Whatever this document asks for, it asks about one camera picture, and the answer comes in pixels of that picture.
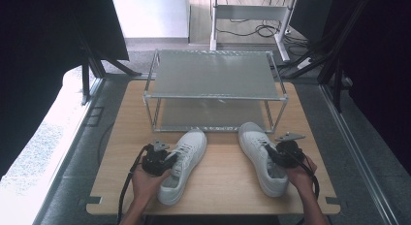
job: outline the person's hand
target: person's hand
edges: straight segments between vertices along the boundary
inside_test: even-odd
[[[317,170],[317,165],[312,162],[311,158],[305,156],[304,161],[302,162],[308,169],[313,173]],[[312,190],[312,179],[308,173],[301,166],[298,166],[294,169],[285,169],[288,179],[290,182],[296,186],[298,190],[309,189]]]
[[[157,194],[161,182],[167,178],[171,170],[165,171],[160,177],[152,176],[142,169],[142,165],[138,165],[133,173],[133,193],[134,199],[148,202],[154,195]]]

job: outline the forearm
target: forearm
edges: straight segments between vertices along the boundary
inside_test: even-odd
[[[124,217],[121,219],[120,225],[137,225],[142,217],[142,213],[148,204],[147,199],[133,200]]]
[[[326,225],[326,219],[321,212],[320,206],[317,203],[314,192],[311,189],[301,189],[299,194],[304,210],[305,225]]]

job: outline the white desk leg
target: white desk leg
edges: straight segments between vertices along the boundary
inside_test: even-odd
[[[284,62],[290,61],[290,57],[288,56],[287,50],[285,49],[284,44],[283,44],[283,38],[284,38],[285,31],[288,27],[288,23],[290,22],[291,12],[293,11],[295,2],[296,0],[290,1],[290,4],[287,6],[287,11],[285,12],[284,18],[281,21],[280,32],[274,35],[275,41],[277,42],[278,50],[280,51],[281,57]]]
[[[211,21],[211,37],[209,38],[209,50],[217,50],[217,0],[214,0],[214,3],[211,5],[212,9],[212,21]]]

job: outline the wooden floor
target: wooden floor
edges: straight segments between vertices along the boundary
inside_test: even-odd
[[[190,0],[190,44],[209,44],[211,34],[211,1],[213,0]],[[271,0],[272,6],[287,5],[288,0]],[[253,6],[268,6],[269,0],[218,0],[218,4],[229,5],[253,5]],[[235,34],[218,32],[218,44],[267,44],[273,45],[275,40],[273,37],[264,38],[258,34],[243,36],[255,32],[256,27],[263,24],[262,20],[228,20],[220,19],[217,21],[217,29],[228,31]],[[264,24],[273,27],[278,27],[278,21],[265,21]],[[269,31],[262,30],[263,35],[269,35]]]

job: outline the white wall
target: white wall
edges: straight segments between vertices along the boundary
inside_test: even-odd
[[[113,0],[124,38],[188,38],[189,0]]]

